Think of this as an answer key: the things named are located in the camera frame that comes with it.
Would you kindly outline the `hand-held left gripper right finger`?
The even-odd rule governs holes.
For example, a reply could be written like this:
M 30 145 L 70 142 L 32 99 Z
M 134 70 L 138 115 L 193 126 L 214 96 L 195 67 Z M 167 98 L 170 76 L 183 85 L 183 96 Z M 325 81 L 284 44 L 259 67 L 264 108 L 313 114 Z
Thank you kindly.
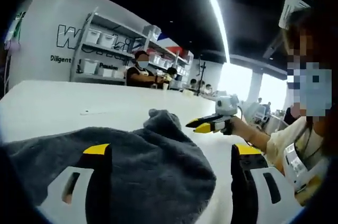
M 289 223 L 303 208 L 286 178 L 252 146 L 232 145 L 231 175 L 231 223 Z

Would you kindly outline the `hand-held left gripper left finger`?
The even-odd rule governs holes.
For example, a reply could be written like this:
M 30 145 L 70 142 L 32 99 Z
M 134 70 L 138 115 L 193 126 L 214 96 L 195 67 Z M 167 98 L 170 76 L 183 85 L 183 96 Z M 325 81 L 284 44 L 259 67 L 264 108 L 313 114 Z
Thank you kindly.
M 111 173 L 110 145 L 93 145 L 48 185 L 37 208 L 51 223 L 110 223 Z

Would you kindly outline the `person's right hand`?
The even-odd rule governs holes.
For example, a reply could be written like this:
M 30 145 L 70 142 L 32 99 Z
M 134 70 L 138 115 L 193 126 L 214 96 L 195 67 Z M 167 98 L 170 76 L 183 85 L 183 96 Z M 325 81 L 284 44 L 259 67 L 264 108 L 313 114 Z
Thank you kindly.
M 232 134 L 237 135 L 243 138 L 245 141 L 250 141 L 250 137 L 252 136 L 252 128 L 248 126 L 244 121 L 242 121 L 238 117 L 232 117 L 230 119 L 233 129 Z

